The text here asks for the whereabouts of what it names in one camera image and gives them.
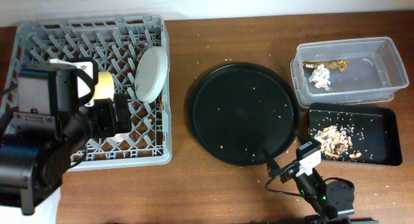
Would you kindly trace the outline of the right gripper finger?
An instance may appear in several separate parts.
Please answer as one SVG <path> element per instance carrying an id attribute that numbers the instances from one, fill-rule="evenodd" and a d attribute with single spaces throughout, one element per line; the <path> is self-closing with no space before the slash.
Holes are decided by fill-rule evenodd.
<path id="1" fill-rule="evenodd" d="M 267 165 L 267 172 L 270 178 L 275 178 L 280 174 L 279 164 L 274 160 L 271 154 L 266 148 L 262 148 L 263 154 L 265 156 L 265 161 Z"/>
<path id="2" fill-rule="evenodd" d="M 301 146 L 311 143 L 311 138 L 308 135 L 301 133 L 298 129 L 295 129 L 294 133 Z"/>

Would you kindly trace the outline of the yellow bowl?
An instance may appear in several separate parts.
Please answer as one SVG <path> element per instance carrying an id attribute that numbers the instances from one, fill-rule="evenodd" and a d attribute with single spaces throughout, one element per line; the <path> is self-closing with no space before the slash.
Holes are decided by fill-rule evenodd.
<path id="1" fill-rule="evenodd" d="M 110 72 L 104 71 L 98 73 L 98 83 L 94 88 L 94 99 L 102 100 L 114 98 L 114 80 Z"/>

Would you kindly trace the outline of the food scraps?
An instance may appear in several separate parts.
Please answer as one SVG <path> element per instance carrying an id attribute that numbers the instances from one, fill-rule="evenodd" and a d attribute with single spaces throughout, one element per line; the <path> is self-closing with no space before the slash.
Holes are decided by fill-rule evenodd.
<path id="1" fill-rule="evenodd" d="M 354 149 L 351 133 L 346 128 L 331 125 L 311 134 L 321 143 L 320 151 L 327 161 L 355 161 L 362 156 Z"/>

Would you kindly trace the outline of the wooden chopstick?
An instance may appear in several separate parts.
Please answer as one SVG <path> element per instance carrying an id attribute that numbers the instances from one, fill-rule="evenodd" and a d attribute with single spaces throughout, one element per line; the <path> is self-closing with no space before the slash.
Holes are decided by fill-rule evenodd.
<path id="1" fill-rule="evenodd" d="M 163 100 L 162 100 L 162 96 L 158 97 L 158 102 L 159 102 L 160 110 L 163 111 L 164 110 L 164 103 L 163 103 Z"/>

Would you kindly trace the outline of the grey round plate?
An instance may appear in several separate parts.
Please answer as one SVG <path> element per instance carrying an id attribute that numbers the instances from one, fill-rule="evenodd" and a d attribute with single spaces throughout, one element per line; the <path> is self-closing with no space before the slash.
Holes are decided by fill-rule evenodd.
<path id="1" fill-rule="evenodd" d="M 151 47 L 141 57 L 135 74 L 135 93 L 142 102 L 154 102 L 168 73 L 168 54 L 163 47 Z"/>

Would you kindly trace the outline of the white tissue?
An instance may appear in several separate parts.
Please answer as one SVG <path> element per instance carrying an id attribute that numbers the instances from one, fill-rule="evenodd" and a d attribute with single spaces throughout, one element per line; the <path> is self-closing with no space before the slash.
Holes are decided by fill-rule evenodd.
<path id="1" fill-rule="evenodd" d="M 324 88 L 326 91 L 331 90 L 330 71 L 325 68 L 324 64 L 320 64 L 313 70 L 309 77 L 309 82 L 313 83 L 318 89 Z"/>

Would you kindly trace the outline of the brown snack wrapper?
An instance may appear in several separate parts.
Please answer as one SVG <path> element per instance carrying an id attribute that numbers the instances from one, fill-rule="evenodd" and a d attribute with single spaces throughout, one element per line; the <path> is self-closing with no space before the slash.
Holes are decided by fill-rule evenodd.
<path id="1" fill-rule="evenodd" d="M 323 65 L 326 69 L 339 69 L 340 72 L 344 72 L 349 65 L 345 60 L 331 60 L 331 61 L 302 61 L 302 66 L 308 69 L 317 69 L 318 66 Z"/>

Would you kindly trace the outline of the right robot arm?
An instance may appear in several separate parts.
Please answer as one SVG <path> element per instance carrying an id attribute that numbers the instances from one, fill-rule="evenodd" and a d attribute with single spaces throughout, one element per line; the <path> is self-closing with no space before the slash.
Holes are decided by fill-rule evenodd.
<path id="1" fill-rule="evenodd" d="M 265 189 L 269 192 L 294 196 L 304 199 L 315 211 L 314 215 L 305 216 L 305 223 L 378 223 L 373 219 L 351 219 L 354 214 L 354 184 L 339 177 L 324 179 L 316 170 L 321 163 L 321 143 L 313 138 L 294 131 L 301 142 L 296 149 L 296 159 L 280 167 L 270 153 L 263 148 L 269 181 Z M 269 186 L 276 179 L 282 183 L 294 180 L 297 193 L 271 189 Z"/>

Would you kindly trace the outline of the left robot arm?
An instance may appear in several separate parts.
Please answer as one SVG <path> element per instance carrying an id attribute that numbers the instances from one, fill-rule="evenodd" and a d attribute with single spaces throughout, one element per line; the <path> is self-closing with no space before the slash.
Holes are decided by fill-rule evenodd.
<path id="1" fill-rule="evenodd" d="M 127 97 L 92 58 L 26 66 L 13 90 L 17 106 L 1 116 L 1 218 L 55 223 L 73 154 L 131 131 Z"/>

